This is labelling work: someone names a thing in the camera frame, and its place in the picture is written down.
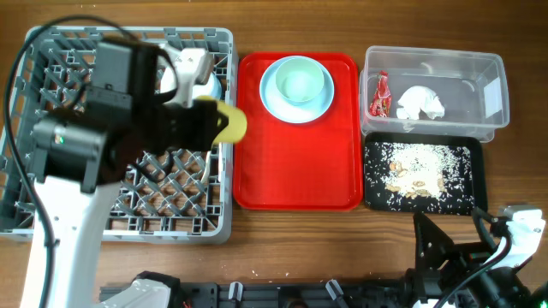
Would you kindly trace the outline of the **light green bowl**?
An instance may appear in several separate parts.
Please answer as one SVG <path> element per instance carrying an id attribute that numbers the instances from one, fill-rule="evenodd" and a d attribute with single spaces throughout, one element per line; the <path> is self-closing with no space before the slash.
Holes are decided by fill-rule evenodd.
<path id="1" fill-rule="evenodd" d="M 323 90 L 325 77 L 320 64 L 309 57 L 282 59 L 274 75 L 276 89 L 293 105 L 307 104 Z"/>

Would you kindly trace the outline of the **red snack wrapper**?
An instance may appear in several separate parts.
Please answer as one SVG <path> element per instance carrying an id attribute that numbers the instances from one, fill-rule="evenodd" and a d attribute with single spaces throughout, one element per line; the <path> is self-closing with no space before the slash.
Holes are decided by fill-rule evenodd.
<path id="1" fill-rule="evenodd" d="M 392 96 L 388 86 L 388 81 L 389 75 L 385 71 L 380 71 L 378 73 L 376 90 L 369 106 L 369 114 L 371 116 L 389 116 Z"/>

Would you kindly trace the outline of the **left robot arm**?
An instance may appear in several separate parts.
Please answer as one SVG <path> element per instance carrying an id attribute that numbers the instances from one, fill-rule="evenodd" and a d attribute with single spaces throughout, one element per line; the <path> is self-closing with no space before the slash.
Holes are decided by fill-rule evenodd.
<path id="1" fill-rule="evenodd" d="M 88 307 L 105 224 L 128 168 L 145 153 L 209 151 L 228 141 L 238 113 L 194 96 L 212 54 L 201 48 L 106 38 L 84 106 L 48 112 L 33 127 L 36 227 L 21 305 Z"/>

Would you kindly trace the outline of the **white plastic fork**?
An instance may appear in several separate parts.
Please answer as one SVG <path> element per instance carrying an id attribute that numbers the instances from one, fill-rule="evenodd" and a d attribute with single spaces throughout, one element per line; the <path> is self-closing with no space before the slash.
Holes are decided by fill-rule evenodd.
<path id="1" fill-rule="evenodd" d="M 208 151 L 205 156 L 205 167 L 204 167 L 203 175 L 200 180 L 200 182 L 203 185 L 207 185 L 209 183 L 210 173 L 211 173 L 211 151 Z"/>

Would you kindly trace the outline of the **white napkin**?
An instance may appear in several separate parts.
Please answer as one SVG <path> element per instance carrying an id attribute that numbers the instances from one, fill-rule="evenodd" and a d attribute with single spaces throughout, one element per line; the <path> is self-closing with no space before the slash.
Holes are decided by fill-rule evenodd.
<path id="1" fill-rule="evenodd" d="M 408 88 L 397 101 L 396 116 L 398 119 L 419 120 L 420 113 L 435 120 L 445 114 L 439 95 L 425 86 L 412 86 Z"/>

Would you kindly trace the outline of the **light blue bowl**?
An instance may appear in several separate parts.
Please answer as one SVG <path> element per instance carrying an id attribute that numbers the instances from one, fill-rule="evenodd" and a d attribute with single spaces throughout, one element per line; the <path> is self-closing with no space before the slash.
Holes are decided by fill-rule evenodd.
<path id="1" fill-rule="evenodd" d="M 214 73 L 210 73 L 203 81 L 198 72 L 183 66 L 166 68 L 160 80 L 160 92 L 176 91 L 171 99 L 174 103 L 191 103 L 198 96 L 221 98 L 221 84 Z"/>

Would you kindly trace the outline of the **rice and nut scraps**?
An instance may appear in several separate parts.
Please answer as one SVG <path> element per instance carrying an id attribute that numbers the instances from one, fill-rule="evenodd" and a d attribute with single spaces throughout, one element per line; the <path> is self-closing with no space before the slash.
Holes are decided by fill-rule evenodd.
<path id="1" fill-rule="evenodd" d="M 372 210 L 468 215 L 474 207 L 466 147 L 370 142 L 364 158 L 365 204 Z"/>

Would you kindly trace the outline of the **yellow plastic cup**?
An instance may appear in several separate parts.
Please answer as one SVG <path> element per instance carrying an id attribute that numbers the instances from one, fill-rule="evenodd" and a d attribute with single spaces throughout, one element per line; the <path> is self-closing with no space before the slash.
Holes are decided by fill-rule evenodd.
<path id="1" fill-rule="evenodd" d="M 218 133 L 215 134 L 212 140 L 214 145 L 220 143 L 236 144 L 243 139 L 247 131 L 247 118 L 242 110 L 211 96 L 198 96 L 197 99 L 202 103 L 214 102 L 217 105 L 217 113 L 219 114 L 217 120 Z"/>

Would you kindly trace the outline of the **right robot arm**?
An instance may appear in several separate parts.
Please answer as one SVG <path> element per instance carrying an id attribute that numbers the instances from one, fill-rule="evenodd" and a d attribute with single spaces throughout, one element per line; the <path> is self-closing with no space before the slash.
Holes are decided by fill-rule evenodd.
<path id="1" fill-rule="evenodd" d="M 546 220 L 537 208 L 471 212 L 478 242 L 456 244 L 423 213 L 414 214 L 415 266 L 402 279 L 402 307 L 457 307 L 467 291 L 479 307 L 546 307 L 547 286 L 530 291 L 517 273 L 539 249 Z"/>

